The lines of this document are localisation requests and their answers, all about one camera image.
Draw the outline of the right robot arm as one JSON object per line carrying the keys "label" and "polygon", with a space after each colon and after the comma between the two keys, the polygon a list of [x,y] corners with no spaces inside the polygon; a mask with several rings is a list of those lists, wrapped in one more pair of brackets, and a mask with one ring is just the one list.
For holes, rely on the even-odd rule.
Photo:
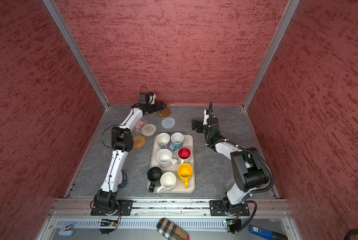
{"label": "right robot arm", "polygon": [[274,174],[266,161],[255,149],[244,148],[221,135],[217,118],[208,119],[206,124],[192,120],[192,129],[205,134],[208,148],[232,162],[235,183],[223,199],[225,212],[236,213],[253,194],[265,193],[273,188]]}

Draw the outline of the pink flower coaster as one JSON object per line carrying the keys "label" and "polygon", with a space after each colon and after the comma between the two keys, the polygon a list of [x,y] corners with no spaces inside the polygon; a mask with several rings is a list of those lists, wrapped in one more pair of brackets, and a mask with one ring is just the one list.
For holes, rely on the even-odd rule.
{"label": "pink flower coaster", "polygon": [[139,121],[135,124],[132,132],[133,133],[140,133],[145,125],[148,124],[148,121],[144,118],[139,119]]}

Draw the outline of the brown wicker round coaster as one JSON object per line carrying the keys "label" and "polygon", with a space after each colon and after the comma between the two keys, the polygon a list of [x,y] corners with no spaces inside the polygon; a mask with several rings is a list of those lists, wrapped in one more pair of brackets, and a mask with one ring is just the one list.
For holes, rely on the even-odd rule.
{"label": "brown wicker round coaster", "polygon": [[138,135],[133,137],[133,148],[140,149],[146,144],[146,138],[144,136]]}

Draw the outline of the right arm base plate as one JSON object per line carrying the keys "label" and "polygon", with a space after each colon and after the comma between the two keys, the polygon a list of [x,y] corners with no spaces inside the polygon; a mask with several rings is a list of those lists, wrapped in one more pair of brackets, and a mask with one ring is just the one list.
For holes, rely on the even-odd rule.
{"label": "right arm base plate", "polygon": [[232,205],[227,198],[222,200],[211,200],[209,203],[211,216],[237,217],[239,215],[248,217],[250,215],[250,210],[247,204]]}

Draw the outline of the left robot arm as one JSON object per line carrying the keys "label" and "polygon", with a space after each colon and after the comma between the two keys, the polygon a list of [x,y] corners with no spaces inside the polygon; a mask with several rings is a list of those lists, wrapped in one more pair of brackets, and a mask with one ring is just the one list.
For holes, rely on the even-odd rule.
{"label": "left robot arm", "polygon": [[112,157],[104,182],[91,202],[92,216],[98,216],[99,214],[112,216],[120,212],[116,196],[118,189],[127,185],[127,175],[122,170],[122,167],[134,146],[132,130],[144,115],[162,111],[165,108],[166,104],[162,101],[135,104],[121,124],[109,127],[111,129],[111,144],[106,147],[112,150]]}

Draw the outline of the brown glossy round coaster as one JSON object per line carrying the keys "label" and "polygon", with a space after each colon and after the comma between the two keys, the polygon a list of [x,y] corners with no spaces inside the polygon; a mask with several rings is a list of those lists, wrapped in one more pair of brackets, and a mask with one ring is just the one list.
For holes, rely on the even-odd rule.
{"label": "brown glossy round coaster", "polygon": [[168,117],[170,114],[171,114],[171,110],[170,110],[169,107],[166,107],[166,108],[164,108],[163,110],[157,112],[157,115],[158,115],[159,117],[161,117],[161,118],[166,118],[166,117]]}

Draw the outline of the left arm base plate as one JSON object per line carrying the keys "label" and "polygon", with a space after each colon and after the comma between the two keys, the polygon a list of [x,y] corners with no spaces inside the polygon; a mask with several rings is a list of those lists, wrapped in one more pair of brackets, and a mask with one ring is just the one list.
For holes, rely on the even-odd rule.
{"label": "left arm base plate", "polygon": [[133,200],[117,200],[116,204],[117,209],[115,209],[111,214],[107,213],[107,210],[101,210],[99,207],[92,207],[90,215],[104,217],[116,217],[118,215],[130,216]]}

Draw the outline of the grey round coaster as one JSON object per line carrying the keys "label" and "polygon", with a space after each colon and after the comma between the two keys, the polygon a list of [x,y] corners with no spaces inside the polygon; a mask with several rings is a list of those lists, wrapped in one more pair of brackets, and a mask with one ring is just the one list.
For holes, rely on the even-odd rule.
{"label": "grey round coaster", "polygon": [[175,126],[175,119],[174,118],[165,118],[162,120],[161,125],[165,129],[171,129]]}

